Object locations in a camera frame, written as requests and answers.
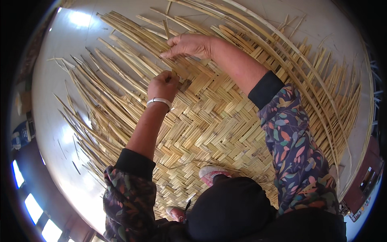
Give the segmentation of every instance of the wrist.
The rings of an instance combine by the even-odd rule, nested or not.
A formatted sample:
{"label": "wrist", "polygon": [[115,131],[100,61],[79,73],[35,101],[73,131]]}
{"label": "wrist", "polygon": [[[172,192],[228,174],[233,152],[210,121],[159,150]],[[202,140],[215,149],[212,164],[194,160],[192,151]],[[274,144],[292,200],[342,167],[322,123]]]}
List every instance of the wrist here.
{"label": "wrist", "polygon": [[166,103],[163,102],[151,102],[148,104],[147,110],[150,109],[153,112],[160,112],[167,114],[169,107]]}
{"label": "wrist", "polygon": [[209,58],[211,58],[212,60],[215,60],[216,57],[217,57],[217,51],[218,51],[218,47],[219,45],[221,45],[223,43],[223,40],[222,39],[219,39],[217,37],[210,37],[209,38],[209,44],[208,44],[208,52],[209,52]]}

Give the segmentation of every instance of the finger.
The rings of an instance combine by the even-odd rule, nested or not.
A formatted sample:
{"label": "finger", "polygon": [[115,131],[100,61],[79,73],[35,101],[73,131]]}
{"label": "finger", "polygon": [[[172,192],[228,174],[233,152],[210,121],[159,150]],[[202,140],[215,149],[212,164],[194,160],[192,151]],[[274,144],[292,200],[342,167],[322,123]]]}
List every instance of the finger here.
{"label": "finger", "polygon": [[174,85],[175,87],[177,87],[177,84],[179,83],[179,80],[180,80],[180,77],[179,76],[174,76],[171,78],[171,80],[169,81],[170,84]]}
{"label": "finger", "polygon": [[183,53],[183,45],[175,45],[172,48],[170,48],[168,51],[163,52],[160,54],[161,58],[171,58],[174,57],[175,55]]}
{"label": "finger", "polygon": [[177,45],[180,42],[181,39],[182,39],[182,34],[179,34],[179,35],[177,35],[175,37],[172,37],[172,38],[168,39],[167,40],[167,44],[172,47],[174,45]]}
{"label": "finger", "polygon": [[172,72],[169,70],[165,70],[161,72],[159,75],[155,76],[154,79],[165,82],[167,78],[171,78],[171,77],[172,77]]}

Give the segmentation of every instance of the pink sneaker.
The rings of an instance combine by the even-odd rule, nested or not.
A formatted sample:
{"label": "pink sneaker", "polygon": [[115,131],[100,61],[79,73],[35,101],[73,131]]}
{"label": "pink sneaker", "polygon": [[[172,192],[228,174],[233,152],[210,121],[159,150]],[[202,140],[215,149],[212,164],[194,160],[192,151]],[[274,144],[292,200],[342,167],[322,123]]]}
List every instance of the pink sneaker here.
{"label": "pink sneaker", "polygon": [[228,177],[231,177],[231,174],[223,168],[216,167],[216,166],[205,166],[199,170],[199,177],[202,179],[204,183],[206,183],[209,187],[212,187],[214,176],[216,175],[226,175]]}
{"label": "pink sneaker", "polygon": [[184,210],[178,207],[167,207],[166,212],[173,221],[182,222],[184,220]]}

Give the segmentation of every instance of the woven bamboo mat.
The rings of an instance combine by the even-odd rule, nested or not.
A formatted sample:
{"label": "woven bamboo mat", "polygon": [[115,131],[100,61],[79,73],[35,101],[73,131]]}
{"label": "woven bamboo mat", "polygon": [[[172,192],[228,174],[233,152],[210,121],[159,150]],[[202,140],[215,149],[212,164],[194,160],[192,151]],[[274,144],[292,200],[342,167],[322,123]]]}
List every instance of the woven bamboo mat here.
{"label": "woven bamboo mat", "polygon": [[[317,52],[310,53],[312,46],[307,45],[307,39],[302,43],[291,43],[282,34],[286,25],[292,21],[287,18],[275,31],[268,33],[258,30],[258,22],[249,23],[242,19],[243,16],[222,5],[204,1],[212,7],[209,8],[196,1],[174,2],[224,20],[228,26],[204,29],[182,17],[173,18],[164,14],[169,19],[185,26],[190,33],[226,39],[272,70],[284,83],[295,84],[302,93],[302,104],[309,114],[310,128],[317,145],[323,150],[330,165],[339,163],[347,149],[346,140],[359,106],[360,86],[355,84],[358,77],[354,69],[347,74],[346,63],[336,64],[331,60],[331,53],[320,46]],[[216,9],[241,18],[265,36],[265,40]],[[165,209],[168,206],[185,207],[187,198],[194,194],[192,200],[195,202],[207,189],[207,185],[199,179],[198,171],[208,164],[225,167],[239,176],[252,178],[266,191],[272,205],[278,207],[277,189],[273,184],[273,158],[265,146],[265,132],[260,128],[260,120],[256,115],[258,108],[233,80],[211,60],[197,61],[183,57],[160,59],[159,54],[169,48],[163,37],[178,33],[149,32],[116,12],[98,15],[102,21],[176,71],[181,77],[182,86],[187,87],[185,82],[192,82],[185,91],[178,92],[173,110],[166,115],[158,134],[154,156],[156,167],[153,171],[153,181],[158,191],[154,208],[156,218],[167,217]],[[164,26],[153,23],[164,30]],[[127,66],[118,67],[98,49],[95,49],[98,58],[90,53],[95,64],[93,66],[76,58],[74,70],[67,68],[65,63],[62,65],[88,107],[92,129],[75,111],[70,96],[67,98],[69,108],[61,101],[66,114],[62,115],[75,130],[78,144],[90,159],[85,167],[100,177],[107,165],[115,164],[120,150],[130,139],[145,110],[147,84],[162,71],[162,68],[122,39],[116,36],[111,38],[119,46],[109,45],[102,39],[100,41],[135,70],[142,79],[141,83],[126,74]],[[103,62],[110,67],[109,70],[101,67],[100,63]],[[119,96],[109,89],[102,81],[102,76],[99,77],[94,71],[95,66],[105,77],[121,87],[126,95]],[[136,91],[120,86],[113,75],[109,74],[114,72]],[[344,81],[348,79],[350,84],[345,85]]]}

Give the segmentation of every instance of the bangle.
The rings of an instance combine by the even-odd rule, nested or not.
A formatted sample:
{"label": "bangle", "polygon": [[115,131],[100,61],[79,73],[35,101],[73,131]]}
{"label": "bangle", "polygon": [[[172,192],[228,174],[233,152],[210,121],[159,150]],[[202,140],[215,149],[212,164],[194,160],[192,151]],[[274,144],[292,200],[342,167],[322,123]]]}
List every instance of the bangle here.
{"label": "bangle", "polygon": [[164,98],[153,98],[151,100],[149,100],[147,103],[146,103],[146,107],[148,107],[148,105],[150,103],[153,103],[153,102],[162,102],[162,103],[165,103],[168,105],[168,112],[169,113],[171,111],[171,108],[172,108],[172,103],[170,101],[168,101],[167,99],[164,99]]}

